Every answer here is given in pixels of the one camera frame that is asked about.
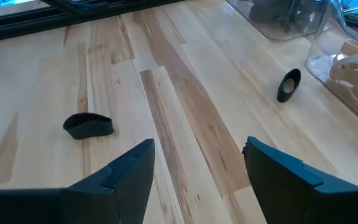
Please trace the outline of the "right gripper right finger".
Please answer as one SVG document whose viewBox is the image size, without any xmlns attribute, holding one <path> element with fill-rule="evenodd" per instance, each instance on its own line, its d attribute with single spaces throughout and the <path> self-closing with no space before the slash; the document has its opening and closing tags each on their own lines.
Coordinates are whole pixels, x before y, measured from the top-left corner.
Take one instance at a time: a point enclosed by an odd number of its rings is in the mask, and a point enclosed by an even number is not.
<svg viewBox="0 0 358 224">
<path fill-rule="evenodd" d="M 358 186 L 249 136 L 242 150 L 268 224 L 358 224 Z"/>
</svg>

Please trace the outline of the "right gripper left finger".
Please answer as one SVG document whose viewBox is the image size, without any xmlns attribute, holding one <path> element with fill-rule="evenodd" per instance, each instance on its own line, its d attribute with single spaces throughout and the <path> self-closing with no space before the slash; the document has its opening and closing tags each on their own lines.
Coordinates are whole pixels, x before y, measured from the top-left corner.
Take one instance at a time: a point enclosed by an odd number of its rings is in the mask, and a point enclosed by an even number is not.
<svg viewBox="0 0 358 224">
<path fill-rule="evenodd" d="M 69 187 L 0 190 L 0 224 L 142 224 L 154 164 L 146 139 Z"/>
</svg>

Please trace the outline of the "small wide black rubber band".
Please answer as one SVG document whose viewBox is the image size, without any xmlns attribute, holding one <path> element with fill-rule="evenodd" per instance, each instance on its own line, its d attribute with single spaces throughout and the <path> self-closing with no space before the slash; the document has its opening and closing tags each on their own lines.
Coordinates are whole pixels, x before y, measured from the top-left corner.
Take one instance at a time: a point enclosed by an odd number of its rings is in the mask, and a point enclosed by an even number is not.
<svg viewBox="0 0 358 224">
<path fill-rule="evenodd" d="M 97 113 L 77 113 L 63 123 L 63 129 L 76 140 L 108 136 L 114 132 L 112 119 Z"/>
</svg>

